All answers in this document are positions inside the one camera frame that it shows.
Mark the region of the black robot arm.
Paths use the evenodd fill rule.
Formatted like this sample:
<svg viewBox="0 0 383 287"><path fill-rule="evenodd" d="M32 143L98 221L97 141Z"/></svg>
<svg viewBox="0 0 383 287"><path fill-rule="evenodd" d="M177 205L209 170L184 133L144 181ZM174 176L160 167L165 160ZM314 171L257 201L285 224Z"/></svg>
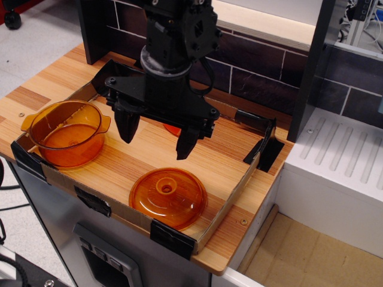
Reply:
<svg viewBox="0 0 383 287"><path fill-rule="evenodd" d="M179 128L177 159L211 137L220 113L204 97L215 76L206 56L222 35L211 1L137 1L147 18L139 77L109 77L107 104L120 137L130 143L141 117Z"/></svg>

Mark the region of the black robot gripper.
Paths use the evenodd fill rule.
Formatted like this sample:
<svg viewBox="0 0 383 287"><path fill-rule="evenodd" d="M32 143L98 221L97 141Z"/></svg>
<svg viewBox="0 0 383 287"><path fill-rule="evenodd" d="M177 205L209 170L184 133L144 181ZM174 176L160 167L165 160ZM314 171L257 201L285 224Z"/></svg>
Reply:
<svg viewBox="0 0 383 287"><path fill-rule="evenodd" d="M114 111L119 135L127 144L131 143L140 117L178 127L181 133L177 160L185 160L198 139L212 136L220 113L205 101L205 92L191 88L191 61L169 68L143 48L140 62L143 74L111 76L105 80L109 89L107 104Z"/></svg>

